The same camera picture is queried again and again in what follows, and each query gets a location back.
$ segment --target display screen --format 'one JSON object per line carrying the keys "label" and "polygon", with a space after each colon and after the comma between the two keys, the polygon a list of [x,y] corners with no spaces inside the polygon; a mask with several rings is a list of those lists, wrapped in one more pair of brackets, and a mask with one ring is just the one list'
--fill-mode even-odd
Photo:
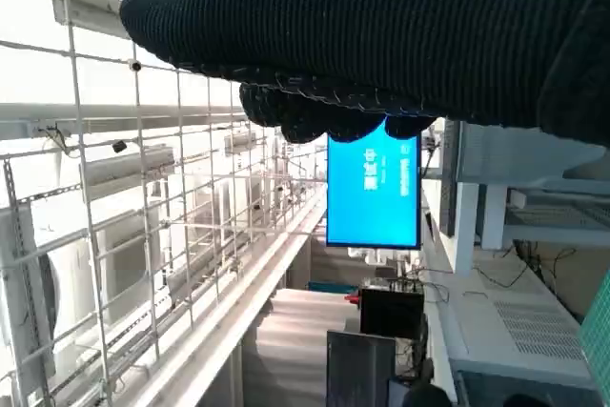
{"label": "display screen", "polygon": [[396,140],[381,124],[352,143],[328,140],[330,246],[418,249],[420,137]]}

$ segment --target electrical wiring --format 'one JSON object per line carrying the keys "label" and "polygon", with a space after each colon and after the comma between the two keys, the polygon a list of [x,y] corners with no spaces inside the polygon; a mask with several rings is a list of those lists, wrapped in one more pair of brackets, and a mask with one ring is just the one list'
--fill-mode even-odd
{"label": "electrical wiring", "polygon": [[523,276],[523,274],[525,274],[525,271],[527,271],[527,269],[530,267],[529,264],[527,264],[527,262],[525,262],[525,261],[523,261],[523,262],[525,264],[525,266],[523,267],[523,270],[508,285],[505,285],[505,284],[500,283],[499,281],[493,279],[491,276],[489,276],[484,271],[482,271],[481,268],[479,268],[479,267],[473,267],[473,270],[479,272],[481,275],[483,275],[485,278],[487,278],[489,281],[491,281],[495,285],[498,285],[498,286],[500,286],[502,288],[509,289],[509,288],[512,288],[515,285],[515,283],[517,283],[519,281],[519,279]]}
{"label": "electrical wiring", "polygon": [[428,149],[428,160],[426,161],[426,166],[423,168],[421,172],[421,178],[425,178],[426,174],[428,174],[428,169],[430,168],[430,163],[432,162],[432,157],[435,155],[435,151],[440,146],[440,143],[435,143],[434,147]]}
{"label": "electrical wiring", "polygon": [[70,159],[76,159],[79,156],[79,154],[76,156],[70,154],[70,148],[66,144],[66,136],[57,126],[54,128],[39,129],[38,131],[44,132],[47,138],[57,145]]}
{"label": "electrical wiring", "polygon": [[577,253],[576,248],[564,248],[559,253],[557,253],[557,256],[555,256],[555,260],[553,261],[553,271],[552,271],[553,278],[557,279],[557,264],[558,264],[558,262],[560,262],[561,260],[565,259],[566,257],[573,256],[576,253]]}
{"label": "electrical wiring", "polygon": [[[428,302],[430,304],[438,304],[439,302],[442,302],[445,304],[449,303],[449,297],[451,295],[451,291],[445,285],[441,285],[440,283],[433,283],[430,281],[421,281],[420,280],[420,282],[423,286],[434,287],[434,289],[437,290],[438,296],[440,297],[440,300],[426,300],[426,302]],[[445,292],[447,293],[446,296],[443,296],[443,294],[440,292],[440,288],[444,288]]]}

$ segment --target black cable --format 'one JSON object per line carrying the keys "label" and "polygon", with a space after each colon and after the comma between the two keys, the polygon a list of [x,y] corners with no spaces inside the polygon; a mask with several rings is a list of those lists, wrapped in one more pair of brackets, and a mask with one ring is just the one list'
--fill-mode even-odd
{"label": "black cable", "polygon": [[553,261],[553,277],[555,278],[555,280],[557,280],[557,264],[559,261],[561,261],[562,259],[565,259],[566,257],[570,257],[574,254],[577,253],[577,250],[575,248],[564,248],[563,250],[561,250],[559,253],[557,253],[557,256],[555,256],[555,260]]}
{"label": "black cable", "polygon": [[479,272],[481,275],[483,275],[485,278],[487,278],[489,281],[491,281],[492,283],[494,283],[495,285],[501,286],[502,288],[512,288],[513,285],[515,285],[515,283],[517,283],[519,281],[519,279],[523,276],[523,274],[525,274],[525,271],[527,271],[527,269],[530,267],[527,262],[524,262],[525,266],[523,267],[523,270],[519,273],[519,275],[517,275],[517,277],[511,281],[508,285],[505,285],[503,283],[500,283],[497,280],[494,280],[491,276],[489,276],[488,274],[486,274],[484,271],[482,271],[479,267],[473,267],[474,271]]}
{"label": "black cable", "polygon": [[425,178],[428,173],[428,169],[430,168],[430,163],[432,162],[432,157],[435,155],[435,151],[440,146],[440,143],[435,143],[434,147],[428,149],[428,161],[426,161],[426,167],[423,168],[421,172],[421,178]]}
{"label": "black cable", "polygon": [[[445,285],[441,285],[439,283],[432,283],[430,281],[421,281],[420,283],[423,286],[432,286],[435,288],[435,290],[437,290],[438,296],[440,297],[440,300],[427,300],[426,302],[432,303],[432,304],[438,304],[439,302],[443,302],[445,304],[449,303],[449,297],[451,295],[451,291],[449,290],[449,288],[447,288]],[[442,293],[440,292],[440,288],[444,288],[445,291],[447,292],[447,296],[443,297]]]}

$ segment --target computer monitor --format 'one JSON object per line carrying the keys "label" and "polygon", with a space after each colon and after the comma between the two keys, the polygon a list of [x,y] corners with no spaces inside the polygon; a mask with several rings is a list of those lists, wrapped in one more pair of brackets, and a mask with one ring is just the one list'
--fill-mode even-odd
{"label": "computer monitor", "polygon": [[326,407],[387,407],[396,347],[393,338],[329,331]]}
{"label": "computer monitor", "polygon": [[419,249],[421,138],[328,140],[328,246]]}
{"label": "computer monitor", "polygon": [[388,407],[402,407],[408,393],[409,387],[400,380],[388,381]]}

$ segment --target white air conditioner unit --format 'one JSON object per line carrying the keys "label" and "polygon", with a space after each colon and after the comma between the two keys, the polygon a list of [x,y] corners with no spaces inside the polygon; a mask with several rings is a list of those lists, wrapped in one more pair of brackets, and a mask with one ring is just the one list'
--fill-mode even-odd
{"label": "white air conditioner unit", "polygon": [[[159,226],[157,209],[149,211],[149,224],[151,229]],[[99,253],[104,254],[143,235],[143,217],[134,214],[97,233]],[[139,240],[117,253],[105,257],[100,263],[100,286],[104,303],[111,301],[131,288],[128,293],[117,299],[106,311],[105,319],[108,320],[108,324],[122,318],[149,298],[150,286],[145,244],[144,239]],[[159,232],[151,235],[151,248],[152,270],[156,271],[162,262]]]}
{"label": "white air conditioner unit", "polygon": [[235,132],[233,144],[231,136],[225,137],[225,154],[238,154],[251,150],[256,146],[256,132]]}
{"label": "white air conditioner unit", "polygon": [[[162,177],[173,172],[173,149],[164,145],[144,150],[146,170]],[[85,180],[91,200],[135,188],[141,184],[140,153],[123,154],[87,164]]]}
{"label": "white air conditioner unit", "polygon": [[579,324],[515,255],[475,253],[468,277],[433,276],[450,289],[443,331],[454,371],[593,388],[579,340]]}

